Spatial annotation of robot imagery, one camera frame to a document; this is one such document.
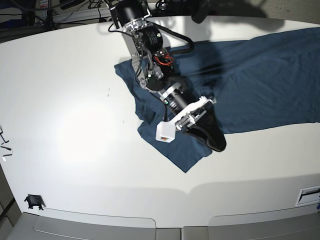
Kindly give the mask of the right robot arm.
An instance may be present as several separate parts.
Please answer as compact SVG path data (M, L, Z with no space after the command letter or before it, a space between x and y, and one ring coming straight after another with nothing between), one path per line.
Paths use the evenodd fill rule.
M174 56L191 53L194 43L189 38L147 20L151 16L146 0L105 1L115 31L121 33L131 54L131 65L138 85L158 94L174 117L156 126L155 139L170 143L177 131L201 140L207 147L222 152L227 146L215 116L214 100L189 95L185 77L175 74Z

